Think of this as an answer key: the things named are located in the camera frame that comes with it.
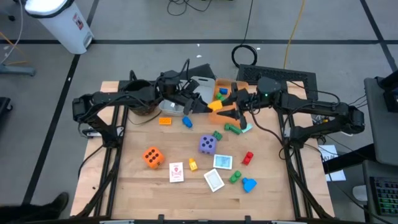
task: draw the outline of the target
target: blue block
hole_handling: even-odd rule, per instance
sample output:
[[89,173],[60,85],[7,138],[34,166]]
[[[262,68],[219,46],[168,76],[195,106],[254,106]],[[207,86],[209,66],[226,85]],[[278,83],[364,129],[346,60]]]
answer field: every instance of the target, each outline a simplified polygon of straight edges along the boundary
[[192,122],[191,122],[191,120],[190,120],[187,116],[184,116],[184,117],[182,118],[182,123],[185,124],[186,127],[192,128]]
[[222,95],[227,95],[228,94],[228,89],[227,88],[220,88],[220,93]]
[[257,182],[254,179],[247,179],[247,178],[244,178],[242,180],[242,183],[243,183],[243,190],[246,193],[250,193],[250,191],[253,190],[253,188],[257,184]]

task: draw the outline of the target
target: yellow cable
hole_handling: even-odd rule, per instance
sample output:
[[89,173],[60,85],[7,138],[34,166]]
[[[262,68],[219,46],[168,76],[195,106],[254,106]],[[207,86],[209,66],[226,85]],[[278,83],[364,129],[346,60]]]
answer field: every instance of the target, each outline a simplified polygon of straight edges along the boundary
[[292,31],[292,35],[290,35],[290,39],[289,39],[289,41],[287,42],[286,53],[285,53],[285,60],[284,60],[284,69],[285,69],[285,67],[286,67],[286,60],[287,60],[287,56],[288,56],[288,54],[289,54],[290,42],[291,42],[292,39],[293,39],[294,32],[296,31],[296,28],[297,28],[297,24],[299,24],[299,21],[300,21],[300,19],[301,19],[301,14],[303,14],[304,5],[305,5],[305,0],[302,0],[302,1],[303,1],[303,3],[301,4],[301,9],[300,9],[300,12],[299,12],[299,14],[298,14],[298,18],[297,18],[297,20],[296,20],[296,24],[294,24],[294,28],[293,28],[293,31]]
[[[10,44],[11,46],[14,46],[14,44],[2,32],[0,32],[0,35],[8,42],[8,44]],[[17,46],[15,46],[15,49],[17,49],[24,56],[24,58],[27,58],[26,54],[23,51],[21,51]],[[7,63],[7,65],[15,65],[15,64],[27,63],[27,62],[28,62],[27,60],[20,61],[20,62],[10,62],[10,63]]]

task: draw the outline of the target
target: red lego brick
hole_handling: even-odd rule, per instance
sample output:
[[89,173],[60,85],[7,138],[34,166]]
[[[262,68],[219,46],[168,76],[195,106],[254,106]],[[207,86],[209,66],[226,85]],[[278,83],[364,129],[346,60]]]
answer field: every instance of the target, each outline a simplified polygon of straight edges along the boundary
[[248,152],[246,153],[246,156],[244,157],[242,163],[245,165],[249,165],[251,159],[253,158],[253,153],[252,152]]

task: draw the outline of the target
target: orange box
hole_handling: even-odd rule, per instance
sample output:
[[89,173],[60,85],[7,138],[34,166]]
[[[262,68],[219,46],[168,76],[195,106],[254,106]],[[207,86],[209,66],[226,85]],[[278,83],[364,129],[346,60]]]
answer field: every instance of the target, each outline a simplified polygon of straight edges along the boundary
[[[229,79],[226,79],[226,78],[218,78],[216,80],[216,84],[215,84],[215,87],[214,87],[213,101],[217,100],[216,95],[220,91],[220,88],[228,89],[228,94],[225,95],[224,97],[225,98],[229,97],[229,95],[231,94],[231,84],[232,84],[232,82],[236,82],[236,84],[238,86],[238,90],[242,90],[244,88],[245,89],[249,89],[249,84],[247,82],[229,80]],[[235,125],[237,127],[240,127],[239,120],[235,120],[233,118],[217,114],[218,112],[227,111],[227,110],[231,110],[231,109],[235,109],[235,108],[236,108],[236,103],[233,103],[230,106],[224,106],[220,110],[213,111],[212,113],[209,113],[209,120],[212,123],[216,123],[216,124],[229,123],[229,124],[233,124],[233,125]]]
[[149,149],[147,149],[143,153],[142,158],[152,169],[156,169],[164,161],[163,154],[156,147],[150,147]]
[[172,118],[159,118],[159,124],[160,125],[171,125]]

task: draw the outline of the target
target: orange block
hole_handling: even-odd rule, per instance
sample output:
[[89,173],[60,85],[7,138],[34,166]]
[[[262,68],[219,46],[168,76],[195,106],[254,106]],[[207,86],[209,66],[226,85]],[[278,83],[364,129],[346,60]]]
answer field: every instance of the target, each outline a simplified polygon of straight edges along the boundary
[[159,124],[160,125],[171,125],[172,118],[159,118]]
[[164,161],[163,154],[156,147],[150,147],[149,149],[147,149],[143,153],[142,158],[152,169],[156,169]]

